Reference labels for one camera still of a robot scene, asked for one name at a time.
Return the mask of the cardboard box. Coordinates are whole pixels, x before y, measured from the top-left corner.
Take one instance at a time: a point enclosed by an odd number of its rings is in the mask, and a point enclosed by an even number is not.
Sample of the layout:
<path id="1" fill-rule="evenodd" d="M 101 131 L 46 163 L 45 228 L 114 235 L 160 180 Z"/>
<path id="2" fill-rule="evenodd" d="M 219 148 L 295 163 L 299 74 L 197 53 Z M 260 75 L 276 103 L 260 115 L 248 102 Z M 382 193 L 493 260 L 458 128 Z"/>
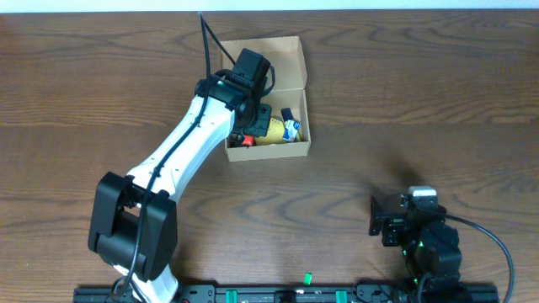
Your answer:
<path id="1" fill-rule="evenodd" d="M 262 98 L 272 108 L 273 116 L 281 116 L 281 110 L 289 108 L 294 120 L 300 124 L 297 142 L 283 142 L 251 147 L 233 147 L 225 143 L 228 160 L 241 162 L 283 157 L 304 157 L 311 145 L 311 134 L 307 113 L 307 69 L 298 36 L 261 38 L 248 40 L 226 40 L 222 43 L 229 54 L 236 58 L 246 48 L 264 56 L 275 68 L 276 84 L 271 93 Z"/>

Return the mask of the yellow highlighter with blue cap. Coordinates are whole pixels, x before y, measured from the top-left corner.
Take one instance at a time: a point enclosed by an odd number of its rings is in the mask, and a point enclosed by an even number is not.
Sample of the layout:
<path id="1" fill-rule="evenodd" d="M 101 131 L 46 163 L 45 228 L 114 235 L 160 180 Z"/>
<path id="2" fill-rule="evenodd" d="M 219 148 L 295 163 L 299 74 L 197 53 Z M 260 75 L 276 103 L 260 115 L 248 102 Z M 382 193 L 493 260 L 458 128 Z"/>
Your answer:
<path id="1" fill-rule="evenodd" d="M 284 122 L 287 120 L 295 120 L 290 108 L 284 108 L 280 112 L 283 118 L 283 125 L 284 125 Z"/>

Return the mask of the red marker pen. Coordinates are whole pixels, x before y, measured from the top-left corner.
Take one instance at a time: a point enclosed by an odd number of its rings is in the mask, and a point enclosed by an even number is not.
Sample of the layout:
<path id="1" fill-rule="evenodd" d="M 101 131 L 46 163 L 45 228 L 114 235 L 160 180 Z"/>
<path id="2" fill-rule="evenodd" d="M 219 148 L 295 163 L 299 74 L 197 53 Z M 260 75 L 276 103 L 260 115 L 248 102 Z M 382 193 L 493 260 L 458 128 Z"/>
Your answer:
<path id="1" fill-rule="evenodd" d="M 241 146 L 251 147 L 256 145 L 256 140 L 253 136 L 245 136 L 241 142 Z"/>

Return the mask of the small white blue box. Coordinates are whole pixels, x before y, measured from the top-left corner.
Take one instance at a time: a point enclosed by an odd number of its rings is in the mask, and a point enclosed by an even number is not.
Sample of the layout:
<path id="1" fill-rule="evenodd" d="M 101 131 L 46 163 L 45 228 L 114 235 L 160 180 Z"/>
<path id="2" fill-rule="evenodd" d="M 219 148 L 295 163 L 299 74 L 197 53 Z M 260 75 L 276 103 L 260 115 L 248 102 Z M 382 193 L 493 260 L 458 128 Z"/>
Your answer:
<path id="1" fill-rule="evenodd" d="M 301 140 L 300 123 L 295 120 L 284 122 L 284 133 L 282 139 L 287 142 L 296 142 Z"/>

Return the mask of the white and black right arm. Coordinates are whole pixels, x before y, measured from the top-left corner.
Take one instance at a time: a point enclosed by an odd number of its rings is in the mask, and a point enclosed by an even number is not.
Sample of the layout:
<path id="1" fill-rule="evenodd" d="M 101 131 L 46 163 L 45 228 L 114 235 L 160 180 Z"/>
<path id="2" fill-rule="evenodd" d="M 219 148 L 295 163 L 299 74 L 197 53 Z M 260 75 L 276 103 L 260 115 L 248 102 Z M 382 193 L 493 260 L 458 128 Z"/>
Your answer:
<path id="1" fill-rule="evenodd" d="M 415 295 L 457 287 L 462 263 L 458 231 L 446 224 L 446 209 L 438 197 L 406 194 L 401 206 L 404 212 L 384 210 L 371 197 L 369 234 L 380 235 L 385 247 L 401 248 Z"/>

